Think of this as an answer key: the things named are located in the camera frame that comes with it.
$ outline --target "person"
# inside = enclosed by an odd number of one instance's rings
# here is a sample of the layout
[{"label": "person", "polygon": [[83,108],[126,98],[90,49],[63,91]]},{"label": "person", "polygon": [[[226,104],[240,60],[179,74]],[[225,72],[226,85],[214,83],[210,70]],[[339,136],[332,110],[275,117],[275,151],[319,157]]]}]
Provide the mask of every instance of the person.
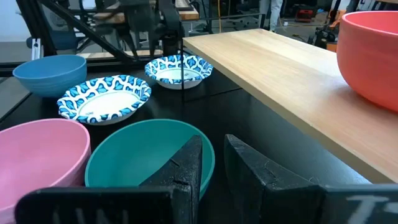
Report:
[{"label": "person", "polygon": [[271,2],[271,16],[269,18],[269,30],[275,32],[276,24],[278,23],[278,18],[280,14],[280,9],[282,7],[283,0],[260,0],[260,13],[267,14],[268,7]]}]

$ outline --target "blue and white paper bowl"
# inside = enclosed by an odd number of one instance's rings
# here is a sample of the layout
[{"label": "blue and white paper bowl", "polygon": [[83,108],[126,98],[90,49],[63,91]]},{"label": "blue and white paper bowl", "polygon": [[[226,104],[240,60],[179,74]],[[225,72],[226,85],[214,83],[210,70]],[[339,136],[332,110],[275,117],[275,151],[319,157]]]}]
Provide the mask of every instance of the blue and white paper bowl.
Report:
[{"label": "blue and white paper bowl", "polygon": [[95,78],[67,90],[57,101],[58,113],[86,124],[114,124],[148,101],[151,91],[144,80],[129,75]]},{"label": "blue and white paper bowl", "polygon": [[[209,77],[213,66],[195,55],[184,55],[184,89],[192,88]],[[158,84],[172,90],[181,90],[181,56],[171,55],[157,58],[145,66],[145,74]]]}]

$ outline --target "red bowl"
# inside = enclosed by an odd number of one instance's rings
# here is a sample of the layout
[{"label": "red bowl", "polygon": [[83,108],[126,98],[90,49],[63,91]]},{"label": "red bowl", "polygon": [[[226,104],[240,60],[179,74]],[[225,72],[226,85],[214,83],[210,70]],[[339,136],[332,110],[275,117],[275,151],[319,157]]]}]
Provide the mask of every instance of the red bowl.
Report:
[{"label": "red bowl", "polygon": [[398,11],[345,14],[337,62],[354,91],[398,112]]}]

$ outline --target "wall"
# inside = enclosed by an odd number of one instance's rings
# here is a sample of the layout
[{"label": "wall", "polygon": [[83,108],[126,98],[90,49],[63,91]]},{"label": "wall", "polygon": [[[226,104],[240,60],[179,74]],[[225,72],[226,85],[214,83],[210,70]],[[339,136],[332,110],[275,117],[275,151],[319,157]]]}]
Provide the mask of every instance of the wall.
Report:
[{"label": "wall", "polygon": [[25,41],[30,37],[28,28],[15,0],[0,0],[0,42]]}]

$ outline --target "cable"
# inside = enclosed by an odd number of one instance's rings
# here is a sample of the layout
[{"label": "cable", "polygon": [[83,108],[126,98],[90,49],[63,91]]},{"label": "cable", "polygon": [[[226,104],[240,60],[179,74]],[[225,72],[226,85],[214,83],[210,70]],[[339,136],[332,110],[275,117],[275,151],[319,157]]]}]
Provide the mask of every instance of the cable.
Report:
[{"label": "cable", "polygon": [[286,29],[285,29],[285,27],[284,27],[283,24],[282,24],[282,20],[280,19],[280,17],[278,17],[278,20],[279,20],[280,27],[281,27],[285,32],[287,32]]},{"label": "cable", "polygon": [[299,38],[302,42],[306,42],[306,41],[304,40],[304,38],[301,37],[301,36],[298,35],[298,34],[292,34],[292,37],[297,37],[297,38]]},{"label": "cable", "polygon": [[221,33],[221,12],[220,12],[220,0],[218,0],[218,32]]}]

